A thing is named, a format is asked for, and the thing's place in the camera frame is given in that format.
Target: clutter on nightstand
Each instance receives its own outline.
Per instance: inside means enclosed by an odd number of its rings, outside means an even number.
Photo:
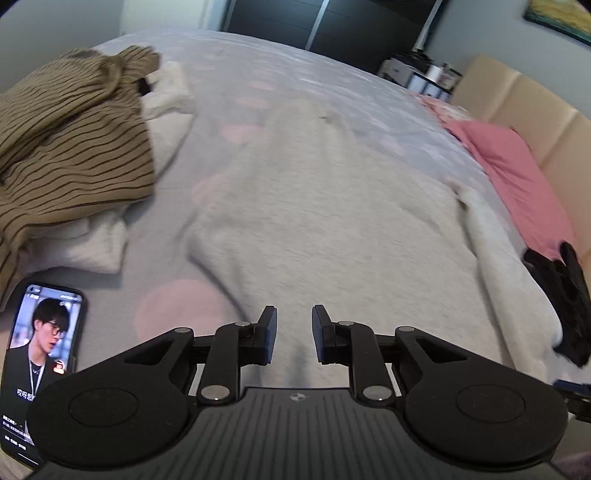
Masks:
[[[462,75],[447,64],[437,66],[422,52],[395,55],[385,60],[378,76],[414,93],[447,101]]]

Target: black hair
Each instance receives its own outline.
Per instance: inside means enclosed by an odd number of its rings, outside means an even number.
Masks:
[[[55,322],[60,330],[67,332],[70,328],[70,313],[66,306],[58,299],[45,299],[40,301],[35,307],[31,325],[35,330],[35,320],[40,320],[44,324]]]

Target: circular cover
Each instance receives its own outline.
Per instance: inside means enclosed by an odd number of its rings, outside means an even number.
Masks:
[[[451,362],[424,375],[405,400],[411,430],[445,457],[481,468],[549,457],[567,425],[560,395],[493,362],[475,366]]]
[[[146,365],[90,368],[43,390],[29,431],[41,457],[81,469],[129,465],[163,450],[185,427],[185,396]]]

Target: framed painting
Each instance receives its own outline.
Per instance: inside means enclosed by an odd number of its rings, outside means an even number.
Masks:
[[[524,18],[591,45],[591,13],[577,0],[530,0]]]

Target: beige headboard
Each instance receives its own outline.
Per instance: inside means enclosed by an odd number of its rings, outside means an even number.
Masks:
[[[477,56],[451,103],[474,117],[515,129],[529,143],[562,202],[591,285],[591,120],[529,77]]]

